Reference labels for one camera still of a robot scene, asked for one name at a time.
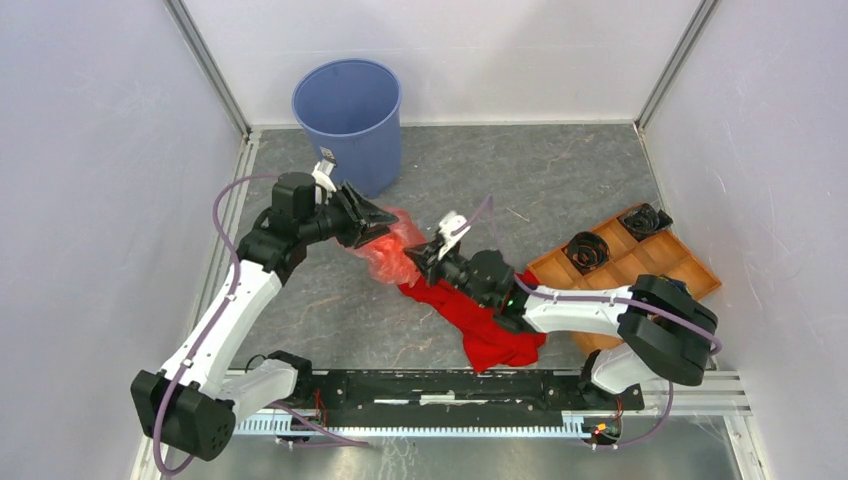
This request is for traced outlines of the red translucent trash bag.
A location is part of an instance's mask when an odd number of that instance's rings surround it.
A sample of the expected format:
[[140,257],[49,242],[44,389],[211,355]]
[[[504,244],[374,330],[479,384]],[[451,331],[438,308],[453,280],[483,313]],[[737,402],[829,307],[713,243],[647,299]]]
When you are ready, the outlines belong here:
[[421,274],[404,249],[423,244],[427,239],[406,210],[395,207],[385,207],[385,210],[398,219],[389,226],[390,231],[360,248],[346,248],[346,251],[366,262],[369,275],[375,281],[413,285]]

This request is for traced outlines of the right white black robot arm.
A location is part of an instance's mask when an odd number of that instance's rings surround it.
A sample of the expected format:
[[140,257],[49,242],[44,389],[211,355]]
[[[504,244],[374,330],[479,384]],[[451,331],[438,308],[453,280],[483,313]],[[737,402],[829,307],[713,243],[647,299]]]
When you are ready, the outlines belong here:
[[528,285],[498,250],[465,257],[458,247],[444,249],[431,241],[407,247],[404,254],[428,284],[445,282],[491,310],[504,331],[618,338],[620,345],[590,356],[577,382],[580,400],[591,408],[653,379],[699,386],[720,348],[716,315],[661,276],[641,274],[632,285],[606,290],[563,290]]

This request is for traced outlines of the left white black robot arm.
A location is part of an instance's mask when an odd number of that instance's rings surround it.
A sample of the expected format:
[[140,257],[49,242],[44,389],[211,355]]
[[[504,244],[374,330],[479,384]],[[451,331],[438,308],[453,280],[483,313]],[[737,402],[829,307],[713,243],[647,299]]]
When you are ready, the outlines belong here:
[[270,357],[238,380],[225,376],[259,314],[303,262],[310,245],[335,240],[358,249],[390,233],[396,215],[352,185],[328,175],[288,172],[276,177],[271,204],[234,244],[224,236],[230,267],[212,305],[188,338],[156,372],[141,370],[130,385],[143,433],[154,443],[154,461],[165,475],[161,447],[188,460],[212,461],[237,425],[276,400],[306,405],[313,379],[297,361]]

